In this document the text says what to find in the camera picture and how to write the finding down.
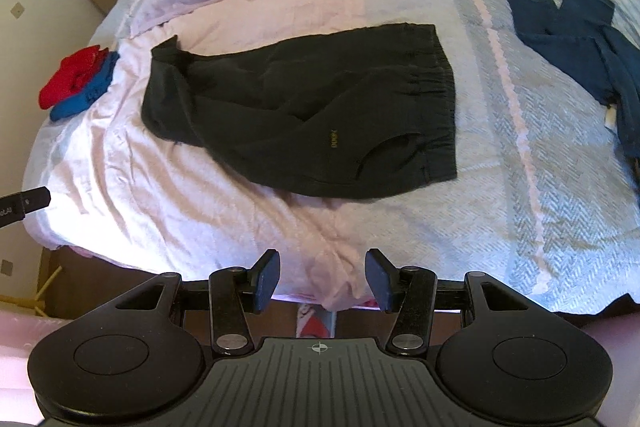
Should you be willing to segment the patterned white bedspread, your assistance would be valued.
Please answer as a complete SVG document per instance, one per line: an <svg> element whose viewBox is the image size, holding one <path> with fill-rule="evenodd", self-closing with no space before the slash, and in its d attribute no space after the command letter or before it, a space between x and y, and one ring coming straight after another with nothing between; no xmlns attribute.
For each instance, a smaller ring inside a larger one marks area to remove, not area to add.
<svg viewBox="0 0 640 427"><path fill-rule="evenodd" d="M553 311L639 294L639 0L117 0L107 84L40 128L50 249L367 303L364 256Z"/></svg>

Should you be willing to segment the black shorts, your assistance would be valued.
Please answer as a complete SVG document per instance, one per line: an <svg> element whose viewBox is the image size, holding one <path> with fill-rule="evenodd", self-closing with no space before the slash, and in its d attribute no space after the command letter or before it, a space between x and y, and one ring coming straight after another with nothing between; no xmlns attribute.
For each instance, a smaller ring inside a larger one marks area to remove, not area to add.
<svg viewBox="0 0 640 427"><path fill-rule="evenodd" d="M457 176L454 72L430 24L386 24L204 56L169 38L142 102L160 139L250 182L372 199Z"/></svg>

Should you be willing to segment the navy blue trousers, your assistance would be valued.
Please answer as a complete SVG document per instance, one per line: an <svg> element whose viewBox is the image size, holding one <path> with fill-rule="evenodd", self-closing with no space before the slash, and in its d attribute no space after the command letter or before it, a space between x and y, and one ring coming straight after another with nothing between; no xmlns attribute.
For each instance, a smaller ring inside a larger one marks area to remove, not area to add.
<svg viewBox="0 0 640 427"><path fill-rule="evenodd" d="M639 174L639 49L613 26L610 0L506 0L521 42L616 108L622 152Z"/></svg>

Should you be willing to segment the folded blue garment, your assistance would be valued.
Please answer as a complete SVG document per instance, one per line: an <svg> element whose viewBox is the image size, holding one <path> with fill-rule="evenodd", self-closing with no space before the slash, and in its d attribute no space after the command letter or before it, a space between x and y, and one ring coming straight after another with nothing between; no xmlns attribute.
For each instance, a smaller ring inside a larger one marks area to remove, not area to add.
<svg viewBox="0 0 640 427"><path fill-rule="evenodd" d="M55 104L50 110L50 121L59 121L85 112L111 86L114 69L119 59L115 51L108 52L105 60L96 73L77 94Z"/></svg>

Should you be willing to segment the folded red garment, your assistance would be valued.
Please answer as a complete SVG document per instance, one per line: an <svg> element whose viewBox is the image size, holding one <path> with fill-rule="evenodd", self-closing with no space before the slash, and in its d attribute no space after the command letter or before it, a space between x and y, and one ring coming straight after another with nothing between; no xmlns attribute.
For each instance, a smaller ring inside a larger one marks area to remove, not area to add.
<svg viewBox="0 0 640 427"><path fill-rule="evenodd" d="M49 109L78 94L99 72L107 55L108 49L96 44L64 57L58 70L40 90L39 107Z"/></svg>

